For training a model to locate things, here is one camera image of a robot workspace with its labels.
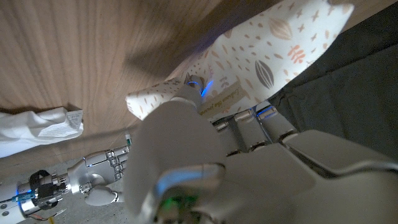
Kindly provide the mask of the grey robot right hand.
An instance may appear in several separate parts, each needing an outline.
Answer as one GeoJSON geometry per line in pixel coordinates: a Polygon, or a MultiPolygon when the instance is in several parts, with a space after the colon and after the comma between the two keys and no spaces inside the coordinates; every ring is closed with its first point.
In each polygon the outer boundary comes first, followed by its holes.
{"type": "Polygon", "coordinates": [[[91,206],[123,203],[124,194],[110,189],[109,185],[122,179],[129,150],[129,146],[122,146],[83,157],[67,169],[69,191],[83,194],[85,203],[91,206]]]}

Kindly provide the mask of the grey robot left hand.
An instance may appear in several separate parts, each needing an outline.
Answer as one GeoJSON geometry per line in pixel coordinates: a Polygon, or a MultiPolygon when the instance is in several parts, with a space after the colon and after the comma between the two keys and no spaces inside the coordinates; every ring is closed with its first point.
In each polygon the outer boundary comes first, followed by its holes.
{"type": "Polygon", "coordinates": [[[139,126],[124,174],[133,223],[396,223],[397,162],[273,107],[216,124],[188,76],[139,126]]]}

